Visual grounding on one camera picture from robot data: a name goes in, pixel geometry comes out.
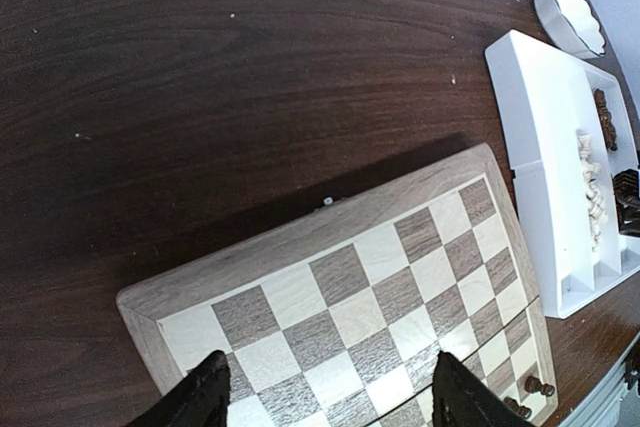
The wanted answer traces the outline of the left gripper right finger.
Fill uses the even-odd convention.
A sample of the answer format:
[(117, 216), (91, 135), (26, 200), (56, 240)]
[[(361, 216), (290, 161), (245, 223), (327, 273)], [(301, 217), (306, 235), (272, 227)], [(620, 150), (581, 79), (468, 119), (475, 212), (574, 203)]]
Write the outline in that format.
[(516, 427), (525, 420), (492, 393), (453, 354), (440, 351), (432, 383), (435, 427)]

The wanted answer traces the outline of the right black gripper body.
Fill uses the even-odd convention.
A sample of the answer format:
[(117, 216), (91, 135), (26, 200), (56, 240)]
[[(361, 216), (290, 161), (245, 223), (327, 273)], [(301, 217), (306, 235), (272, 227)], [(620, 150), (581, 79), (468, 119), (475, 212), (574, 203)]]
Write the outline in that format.
[(639, 172), (628, 169), (613, 177), (618, 229), (621, 235), (639, 235)]

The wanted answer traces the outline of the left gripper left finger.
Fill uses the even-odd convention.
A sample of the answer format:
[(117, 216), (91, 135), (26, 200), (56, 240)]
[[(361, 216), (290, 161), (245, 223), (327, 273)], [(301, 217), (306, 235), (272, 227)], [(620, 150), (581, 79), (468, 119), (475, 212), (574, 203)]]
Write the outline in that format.
[(149, 410), (150, 426), (226, 426), (231, 371), (215, 350)]

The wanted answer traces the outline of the dark pawn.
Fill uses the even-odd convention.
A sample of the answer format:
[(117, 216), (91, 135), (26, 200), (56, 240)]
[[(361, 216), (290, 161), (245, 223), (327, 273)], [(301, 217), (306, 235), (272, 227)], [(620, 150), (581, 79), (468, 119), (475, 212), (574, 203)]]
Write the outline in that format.
[(552, 397), (555, 394), (555, 387), (552, 384), (544, 383), (535, 376), (528, 376), (526, 378), (524, 390), (530, 394), (539, 393), (544, 397)]
[(505, 397), (504, 403), (519, 417), (525, 420), (529, 420), (532, 417), (532, 409), (524, 404), (519, 404), (514, 398)]

